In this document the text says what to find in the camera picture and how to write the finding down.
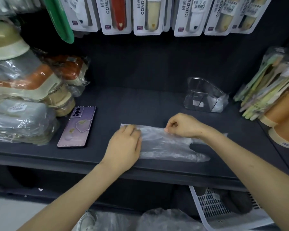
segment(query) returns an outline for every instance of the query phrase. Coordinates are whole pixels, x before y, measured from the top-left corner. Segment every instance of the white plastic basket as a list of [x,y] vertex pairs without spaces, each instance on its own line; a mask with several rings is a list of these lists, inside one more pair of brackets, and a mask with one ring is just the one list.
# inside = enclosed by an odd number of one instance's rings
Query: white plastic basket
[[273,220],[251,196],[253,209],[245,215],[229,211],[220,200],[213,198],[213,192],[206,189],[205,194],[197,196],[193,186],[189,186],[195,205],[204,227],[208,231],[243,231],[273,224]]

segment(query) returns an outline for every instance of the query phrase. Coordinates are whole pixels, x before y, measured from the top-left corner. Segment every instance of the green item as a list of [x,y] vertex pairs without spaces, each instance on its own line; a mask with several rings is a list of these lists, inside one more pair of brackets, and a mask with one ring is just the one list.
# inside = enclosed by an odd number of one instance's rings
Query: green item
[[59,36],[65,42],[72,44],[74,42],[74,33],[68,23],[60,0],[44,0],[44,2]]

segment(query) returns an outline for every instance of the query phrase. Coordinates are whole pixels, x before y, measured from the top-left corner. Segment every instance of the hand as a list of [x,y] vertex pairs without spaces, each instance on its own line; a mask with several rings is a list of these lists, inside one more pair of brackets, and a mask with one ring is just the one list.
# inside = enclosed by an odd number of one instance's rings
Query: hand
[[178,113],[169,119],[165,132],[177,134],[181,137],[201,139],[210,129],[212,129],[212,127],[201,123],[193,116]]
[[135,125],[121,127],[110,139],[101,163],[120,176],[138,160],[141,149],[141,132]]

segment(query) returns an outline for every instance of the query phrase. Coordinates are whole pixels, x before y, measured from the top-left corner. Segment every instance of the dark gray shelf surface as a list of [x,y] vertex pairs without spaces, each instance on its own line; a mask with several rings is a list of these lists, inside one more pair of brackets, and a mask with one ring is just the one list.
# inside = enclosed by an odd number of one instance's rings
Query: dark gray shelf surface
[[289,148],[283,147],[283,146],[275,143],[268,135],[268,131],[270,130],[270,127],[266,126],[261,121],[258,121],[258,123],[261,126],[261,128],[263,129],[263,131],[267,134],[268,138],[270,139],[270,141],[272,142],[272,144],[274,145],[274,147],[276,148],[276,150],[280,154],[281,158],[285,161],[285,163],[289,167]]
[[[58,149],[57,142],[68,117],[60,118],[61,128],[48,145],[1,143],[0,164],[86,174],[101,161],[107,144],[121,123],[165,127],[178,112],[195,116],[242,147],[289,175],[289,169],[257,122],[241,117],[238,106],[230,103],[222,113],[206,113],[183,107],[184,94],[118,87],[87,87],[78,106],[97,106],[86,148]],[[209,162],[191,163],[167,160],[138,160],[123,178],[172,184],[245,190],[243,184],[220,157],[205,145],[192,145],[206,153]]]

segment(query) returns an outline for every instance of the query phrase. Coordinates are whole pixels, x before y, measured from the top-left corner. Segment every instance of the shoe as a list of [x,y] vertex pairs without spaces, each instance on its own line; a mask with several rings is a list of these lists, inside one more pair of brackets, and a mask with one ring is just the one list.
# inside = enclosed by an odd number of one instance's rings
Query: shoe
[[93,231],[96,218],[90,211],[86,211],[77,223],[77,231]]

